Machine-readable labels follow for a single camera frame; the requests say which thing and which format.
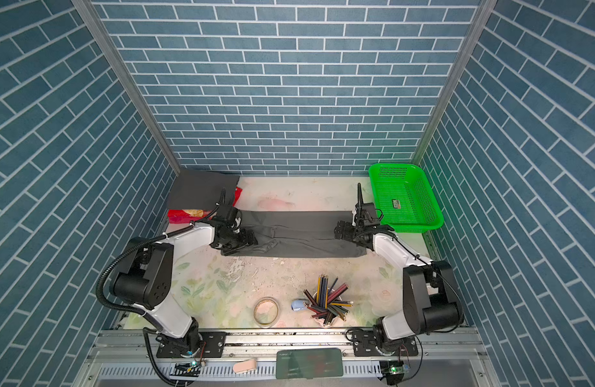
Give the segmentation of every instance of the brick pattern wall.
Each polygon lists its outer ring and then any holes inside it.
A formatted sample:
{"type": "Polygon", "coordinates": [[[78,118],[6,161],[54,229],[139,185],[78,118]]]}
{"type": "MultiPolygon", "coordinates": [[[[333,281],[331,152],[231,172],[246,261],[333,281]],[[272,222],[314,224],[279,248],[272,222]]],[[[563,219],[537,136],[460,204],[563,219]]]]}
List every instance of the brick pattern wall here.
{"type": "Polygon", "coordinates": [[[365,174],[411,159],[479,0],[195,3],[94,1],[180,162],[365,174]]]}
{"type": "Polygon", "coordinates": [[[500,382],[595,386],[595,1],[499,0],[424,166],[500,382]]]}
{"type": "Polygon", "coordinates": [[[0,385],[73,381],[116,317],[99,271],[173,179],[69,0],[0,1],[0,385]]]}

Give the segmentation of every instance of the cable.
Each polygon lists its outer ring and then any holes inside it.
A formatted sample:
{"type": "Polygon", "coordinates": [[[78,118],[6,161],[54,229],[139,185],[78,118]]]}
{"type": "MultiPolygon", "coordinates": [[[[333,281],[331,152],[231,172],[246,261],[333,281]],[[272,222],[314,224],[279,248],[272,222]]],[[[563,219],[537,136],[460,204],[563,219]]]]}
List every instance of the cable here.
{"type": "Polygon", "coordinates": [[[231,228],[231,231],[235,231],[239,228],[242,223],[242,210],[237,210],[237,214],[235,216],[235,225],[231,228]]]}
{"type": "Polygon", "coordinates": [[[422,342],[420,341],[420,339],[417,336],[416,336],[416,340],[418,340],[418,344],[420,344],[420,362],[418,363],[418,369],[412,376],[410,376],[407,379],[404,379],[403,382],[407,382],[410,379],[414,379],[416,377],[416,375],[418,374],[418,372],[420,372],[420,367],[422,367],[422,359],[425,356],[425,351],[422,348],[422,342]]]}
{"type": "Polygon", "coordinates": [[[216,211],[218,211],[219,208],[220,208],[220,204],[216,203],[216,207],[214,207],[214,209],[211,210],[210,213],[208,213],[207,215],[205,215],[204,217],[199,219],[199,221],[202,221],[203,219],[209,219],[209,217],[211,217],[214,213],[216,213],[216,211]]]}
{"type": "Polygon", "coordinates": [[[160,380],[173,387],[185,387],[191,385],[193,382],[186,382],[185,380],[172,380],[165,376],[160,368],[157,366],[156,360],[153,357],[153,351],[151,350],[151,343],[149,342],[149,333],[155,334],[154,330],[149,328],[143,328],[143,337],[145,338],[145,348],[147,349],[147,356],[151,362],[151,367],[155,371],[156,375],[160,380]]]}
{"type": "MultiPolygon", "coordinates": [[[[405,350],[405,356],[407,357],[407,366],[409,367],[410,365],[410,351],[407,350],[407,348],[401,344],[401,347],[405,350]]],[[[398,348],[398,360],[401,361],[401,347],[398,348]]]]}
{"type": "Polygon", "coordinates": [[[201,348],[201,357],[198,360],[198,362],[201,363],[201,364],[203,363],[203,353],[205,352],[205,345],[207,345],[207,342],[206,341],[203,341],[203,346],[201,348]]]}
{"type": "MultiPolygon", "coordinates": [[[[416,256],[415,256],[415,258],[416,258],[417,260],[419,260],[420,262],[424,263],[424,264],[425,264],[425,265],[427,265],[427,266],[432,266],[432,264],[431,264],[431,265],[429,265],[428,263],[426,263],[425,261],[423,261],[422,259],[420,259],[420,255],[416,255],[416,256]]],[[[443,277],[443,276],[441,276],[441,275],[440,275],[439,277],[442,279],[442,281],[444,281],[444,282],[446,283],[446,285],[448,285],[448,287],[450,288],[450,290],[452,290],[452,292],[454,293],[454,295],[455,295],[455,296],[457,296],[457,299],[459,300],[459,302],[461,302],[461,298],[459,297],[459,294],[457,293],[457,291],[456,291],[456,290],[454,290],[454,288],[453,288],[453,287],[451,286],[451,284],[450,284],[450,283],[449,283],[449,282],[446,280],[446,278],[444,278],[444,277],[443,277]]],[[[449,329],[449,330],[447,330],[447,331],[433,331],[433,332],[431,332],[431,333],[450,333],[450,332],[454,331],[455,329],[457,329],[457,328],[459,327],[459,325],[461,324],[461,321],[462,321],[462,319],[461,319],[461,316],[459,316],[459,319],[457,320],[457,323],[455,324],[455,326],[454,326],[454,328],[453,328],[453,329],[449,329]]]]}
{"type": "Polygon", "coordinates": [[[119,262],[121,262],[121,260],[123,258],[127,257],[131,253],[135,253],[139,249],[144,248],[146,246],[149,246],[152,243],[155,243],[155,242],[158,242],[158,241],[161,241],[161,240],[164,240],[164,239],[171,238],[171,237],[173,237],[175,235],[179,235],[179,234],[184,233],[186,231],[190,231],[193,228],[194,228],[194,225],[191,224],[188,227],[181,228],[181,229],[179,229],[177,231],[173,231],[173,232],[165,233],[165,234],[162,234],[162,235],[154,236],[153,238],[144,240],[144,241],[142,241],[142,242],[140,242],[140,243],[132,246],[128,250],[122,252],[119,256],[117,256],[104,269],[104,271],[102,271],[102,274],[100,274],[99,278],[97,279],[97,283],[96,283],[96,298],[99,301],[99,303],[102,304],[103,306],[106,306],[107,308],[110,308],[110,309],[120,310],[122,312],[131,312],[131,313],[140,314],[141,316],[145,317],[146,320],[149,321],[149,318],[147,318],[147,312],[145,312],[143,310],[140,310],[139,308],[136,308],[134,306],[121,305],[121,304],[117,304],[117,303],[111,302],[111,301],[109,301],[106,298],[106,296],[104,296],[104,285],[106,284],[106,281],[108,280],[108,276],[115,269],[115,267],[119,264],[119,262]]]}
{"type": "Polygon", "coordinates": [[[359,342],[359,339],[350,339],[347,335],[351,332],[364,332],[364,330],[362,328],[349,328],[345,331],[345,338],[347,339],[348,342],[350,342],[351,344],[359,342]]]}
{"type": "MultiPolygon", "coordinates": [[[[357,234],[355,237],[358,238],[360,236],[364,236],[364,235],[369,235],[369,234],[378,234],[378,233],[382,233],[385,234],[389,237],[391,237],[393,240],[395,240],[402,248],[404,248],[406,251],[408,251],[415,259],[419,260],[420,262],[424,263],[426,266],[431,266],[433,267],[433,263],[428,264],[427,262],[425,262],[423,259],[420,258],[420,254],[413,254],[409,248],[407,248],[404,244],[401,243],[400,240],[398,240],[398,236],[390,231],[387,230],[377,230],[375,228],[371,229],[371,230],[366,230],[363,231],[359,234],[357,234]]],[[[446,285],[448,285],[448,287],[450,288],[450,290],[452,290],[452,292],[454,293],[455,296],[457,296],[457,299],[459,300],[459,302],[461,301],[461,297],[459,297],[459,294],[457,293],[457,291],[455,290],[455,288],[453,286],[451,286],[450,283],[448,283],[448,281],[446,280],[446,278],[444,278],[443,276],[439,276],[445,283],[446,285]]],[[[462,317],[459,316],[459,320],[457,321],[457,323],[455,324],[453,329],[449,329],[448,331],[433,331],[431,333],[450,333],[452,331],[454,331],[455,329],[457,329],[459,327],[459,325],[462,322],[462,317]]]]}

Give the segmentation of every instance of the gray cloth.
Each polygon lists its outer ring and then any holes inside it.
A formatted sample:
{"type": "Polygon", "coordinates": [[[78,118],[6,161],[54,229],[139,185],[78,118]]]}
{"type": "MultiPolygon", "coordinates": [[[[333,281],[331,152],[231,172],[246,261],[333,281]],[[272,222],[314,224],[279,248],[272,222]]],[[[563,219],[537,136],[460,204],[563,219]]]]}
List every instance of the gray cloth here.
{"type": "Polygon", "coordinates": [[[240,228],[253,230],[258,244],[231,255],[278,258],[354,258],[364,247],[334,238],[338,221],[350,211],[242,211],[240,228]]]}
{"type": "Polygon", "coordinates": [[[226,189],[227,204],[235,200],[239,175],[184,169],[175,179],[167,200],[169,210],[212,210],[226,189]]]}

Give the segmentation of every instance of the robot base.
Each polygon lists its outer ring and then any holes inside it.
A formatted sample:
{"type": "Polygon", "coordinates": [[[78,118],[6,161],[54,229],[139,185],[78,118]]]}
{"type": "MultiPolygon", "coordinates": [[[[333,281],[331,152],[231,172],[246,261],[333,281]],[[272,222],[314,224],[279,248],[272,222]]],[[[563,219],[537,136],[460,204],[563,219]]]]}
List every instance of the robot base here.
{"type": "Polygon", "coordinates": [[[160,343],[156,357],[158,359],[190,359],[222,357],[224,350],[225,332],[199,332],[198,322],[192,319],[192,325],[184,337],[176,339],[158,334],[156,341],[160,343]]]}
{"type": "Polygon", "coordinates": [[[417,356],[418,347],[414,336],[404,337],[399,340],[394,340],[390,344],[384,345],[381,340],[378,340],[378,326],[373,326],[372,331],[352,331],[351,341],[353,342],[353,355],[356,357],[371,357],[371,356],[388,356],[399,355],[401,345],[405,348],[400,352],[404,356],[417,356]]]}

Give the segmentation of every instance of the metal mounting plate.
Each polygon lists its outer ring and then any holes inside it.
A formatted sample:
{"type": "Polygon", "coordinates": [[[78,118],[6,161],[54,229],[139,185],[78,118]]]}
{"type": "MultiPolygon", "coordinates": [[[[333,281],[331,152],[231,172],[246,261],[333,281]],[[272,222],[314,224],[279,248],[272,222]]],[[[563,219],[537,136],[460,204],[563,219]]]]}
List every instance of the metal mounting plate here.
{"type": "MultiPolygon", "coordinates": [[[[375,345],[375,335],[372,331],[352,331],[351,340],[353,341],[353,355],[356,357],[372,357],[382,355],[382,353],[378,350],[377,345],[375,345]]],[[[405,348],[403,349],[399,345],[399,349],[394,351],[392,354],[393,356],[399,356],[399,351],[401,351],[401,356],[418,355],[418,347],[416,346],[416,341],[413,336],[404,337],[401,339],[401,341],[405,348]]]]}
{"type": "MultiPolygon", "coordinates": [[[[224,341],[226,340],[226,332],[213,331],[213,332],[199,332],[202,340],[205,342],[204,358],[218,358],[222,357],[224,351],[224,341]]],[[[183,359],[178,355],[170,352],[169,346],[158,347],[156,357],[158,359],[183,359]]]]}

